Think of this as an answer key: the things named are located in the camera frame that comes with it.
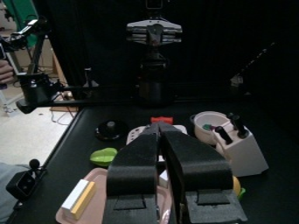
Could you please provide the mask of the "person's bare hand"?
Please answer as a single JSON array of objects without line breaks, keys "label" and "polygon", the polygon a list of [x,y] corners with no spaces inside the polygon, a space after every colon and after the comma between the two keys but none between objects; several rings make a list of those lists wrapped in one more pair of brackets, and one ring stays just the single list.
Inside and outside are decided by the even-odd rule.
[{"label": "person's bare hand", "polygon": [[15,70],[10,63],[0,59],[0,84],[5,85],[15,79]]}]

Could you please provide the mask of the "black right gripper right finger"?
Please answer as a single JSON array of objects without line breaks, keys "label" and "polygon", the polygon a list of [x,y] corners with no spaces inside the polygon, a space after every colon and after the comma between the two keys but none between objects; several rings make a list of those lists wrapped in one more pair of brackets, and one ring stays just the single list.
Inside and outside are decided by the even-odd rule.
[{"label": "black right gripper right finger", "polygon": [[159,130],[178,223],[247,222],[227,159],[173,125],[161,122]]}]

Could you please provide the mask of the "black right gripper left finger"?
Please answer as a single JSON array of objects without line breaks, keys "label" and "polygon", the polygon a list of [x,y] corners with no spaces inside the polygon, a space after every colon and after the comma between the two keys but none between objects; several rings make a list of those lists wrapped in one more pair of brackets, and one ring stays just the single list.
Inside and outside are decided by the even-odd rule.
[{"label": "black right gripper left finger", "polygon": [[107,169],[103,224],[158,224],[159,139],[153,124],[117,154]]}]

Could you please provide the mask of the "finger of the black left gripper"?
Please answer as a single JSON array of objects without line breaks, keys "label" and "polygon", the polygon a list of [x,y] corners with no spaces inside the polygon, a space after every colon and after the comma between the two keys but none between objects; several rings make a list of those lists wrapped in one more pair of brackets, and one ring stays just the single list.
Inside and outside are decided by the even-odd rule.
[{"label": "finger of the black left gripper", "polygon": [[155,25],[155,44],[159,46],[163,41],[165,27],[161,24]]},{"label": "finger of the black left gripper", "polygon": [[155,46],[155,27],[153,25],[147,26],[147,38],[149,38],[149,45]]}]

